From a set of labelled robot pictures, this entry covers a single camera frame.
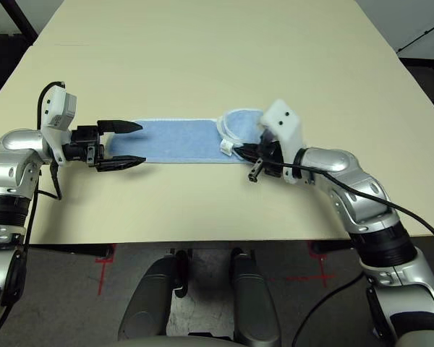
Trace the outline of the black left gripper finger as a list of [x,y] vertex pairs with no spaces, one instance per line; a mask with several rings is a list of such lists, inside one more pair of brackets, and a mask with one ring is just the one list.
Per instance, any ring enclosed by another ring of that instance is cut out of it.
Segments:
[[97,172],[120,171],[138,166],[146,161],[144,157],[135,155],[120,155],[101,159],[95,164]]
[[125,120],[98,120],[97,128],[99,134],[128,134],[142,130],[142,126],[140,124]]

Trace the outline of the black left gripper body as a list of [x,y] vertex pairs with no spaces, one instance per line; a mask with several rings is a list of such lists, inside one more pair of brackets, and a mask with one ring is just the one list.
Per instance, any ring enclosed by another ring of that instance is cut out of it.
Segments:
[[63,153],[68,161],[82,161],[89,167],[97,167],[104,159],[98,127],[78,126],[71,132],[69,143],[63,145]]

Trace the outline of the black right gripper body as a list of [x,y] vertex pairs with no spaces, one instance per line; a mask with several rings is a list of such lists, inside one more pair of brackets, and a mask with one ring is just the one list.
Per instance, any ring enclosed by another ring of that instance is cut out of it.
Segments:
[[255,161],[248,178],[250,181],[257,181],[258,175],[263,171],[266,175],[280,178],[282,176],[283,155],[278,140],[270,131],[264,131],[260,136],[259,143],[263,151],[259,154],[262,158]]

